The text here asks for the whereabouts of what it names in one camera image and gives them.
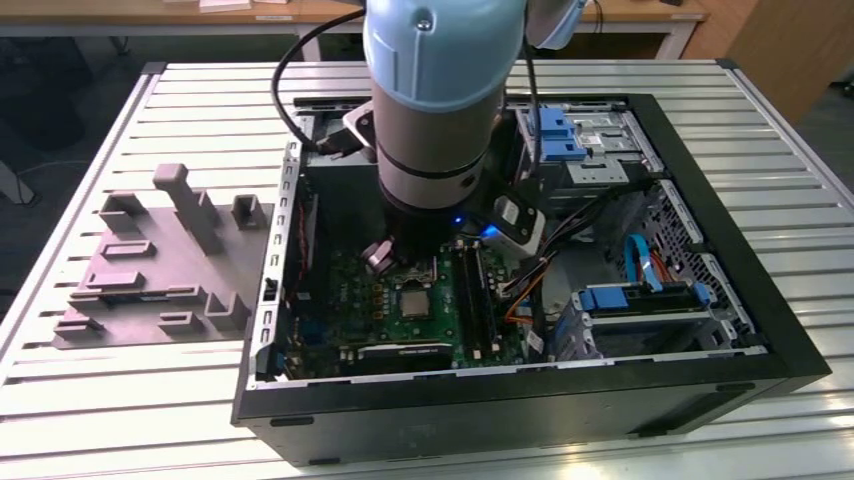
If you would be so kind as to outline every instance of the ram slot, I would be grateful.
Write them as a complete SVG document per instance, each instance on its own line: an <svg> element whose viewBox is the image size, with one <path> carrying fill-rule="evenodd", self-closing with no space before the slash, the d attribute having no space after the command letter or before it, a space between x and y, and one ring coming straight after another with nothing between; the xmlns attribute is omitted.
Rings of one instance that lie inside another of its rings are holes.
<svg viewBox="0 0 854 480"><path fill-rule="evenodd" d="M453 296L456 300L456 311L459 315L459 325L463 333L463 347L465 358L479 360L485 353L485 345L481 345L483 324L477 322L477 307L472 292L472 282L468 276L468 253L469 249L456 250L451 260L453 268Z"/></svg>
<svg viewBox="0 0 854 480"><path fill-rule="evenodd" d="M489 283L485 276L485 268L483 268L483 257L480 255L480 249L469 250L473 252L472 255L476 261L476 269L472 270L472 274L476 276L477 282L477 313L480 317L480 323L484 326L484 347L488 352L497 352L499 342L497 342L497 327L495 326L495 315L492 309L492 295L489 292Z"/></svg>

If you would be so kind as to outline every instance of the slotted aluminum table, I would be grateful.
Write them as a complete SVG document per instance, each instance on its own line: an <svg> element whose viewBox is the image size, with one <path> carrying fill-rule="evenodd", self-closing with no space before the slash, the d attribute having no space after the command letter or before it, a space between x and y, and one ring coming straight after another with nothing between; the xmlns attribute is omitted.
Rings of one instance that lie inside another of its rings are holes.
<svg viewBox="0 0 854 480"><path fill-rule="evenodd" d="M58 351L52 327L104 229L113 191L166 205L161 162L225 204L270 201L289 135L273 65L149 65L0 327L0 478L768 478L854 471L854 199L737 70L715 62L541 62L547 92L656 95L831 376L681 437L297 471L229 425L241 342ZM294 96L367 94L363 64L294 64ZM509 89L524 93L524 70Z"/></svg>

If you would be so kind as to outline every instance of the blue led light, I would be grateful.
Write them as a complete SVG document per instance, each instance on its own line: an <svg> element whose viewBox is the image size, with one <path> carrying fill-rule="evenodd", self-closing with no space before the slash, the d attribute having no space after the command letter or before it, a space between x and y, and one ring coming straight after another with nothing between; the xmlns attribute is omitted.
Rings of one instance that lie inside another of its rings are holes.
<svg viewBox="0 0 854 480"><path fill-rule="evenodd" d="M481 237L492 237L499 234L497 227L495 225L489 225L485 227L483 232L480 233Z"/></svg>

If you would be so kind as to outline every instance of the cable connector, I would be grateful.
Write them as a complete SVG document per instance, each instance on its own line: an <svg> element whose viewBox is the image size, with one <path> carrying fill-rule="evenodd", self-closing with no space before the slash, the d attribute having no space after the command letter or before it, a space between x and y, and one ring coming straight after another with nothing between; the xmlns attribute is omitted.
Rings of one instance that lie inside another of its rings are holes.
<svg viewBox="0 0 854 480"><path fill-rule="evenodd" d="M364 144L348 129L326 135L317 142L317 153L320 155L340 155L345 157L364 148Z"/></svg>

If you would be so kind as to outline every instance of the wooden desk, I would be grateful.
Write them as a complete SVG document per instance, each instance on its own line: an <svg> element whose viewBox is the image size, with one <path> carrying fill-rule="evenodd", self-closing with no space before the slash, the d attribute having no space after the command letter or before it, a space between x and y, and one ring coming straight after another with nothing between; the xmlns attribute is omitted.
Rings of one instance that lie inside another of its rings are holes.
<svg viewBox="0 0 854 480"><path fill-rule="evenodd" d="M675 60L693 33L696 24L705 20L708 14L697 0L684 0L680 7L667 5L657 0L599 0L604 33L663 33L664 40L655 58ZM310 29L324 22L355 11L357 7L333 0L301 0L296 31L304 36ZM329 33L359 33L360 25L351 23L329 30ZM591 33L596 28L596 7L592 2L584 8L579 33ZM302 47L305 60L320 60L320 46L316 41Z"/></svg>
<svg viewBox="0 0 854 480"><path fill-rule="evenodd" d="M676 59L707 13L697 0L672 7L657 0L600 0L607 33L664 33L659 59ZM0 37L137 35L304 35L314 25L355 10L332 0L293 0L286 5L254 3L236 12L198 13L196 3L162 0L0 0ZM596 10L588 5L579 32L592 32ZM357 22L330 33L357 33ZM317 42L302 49L320 60Z"/></svg>

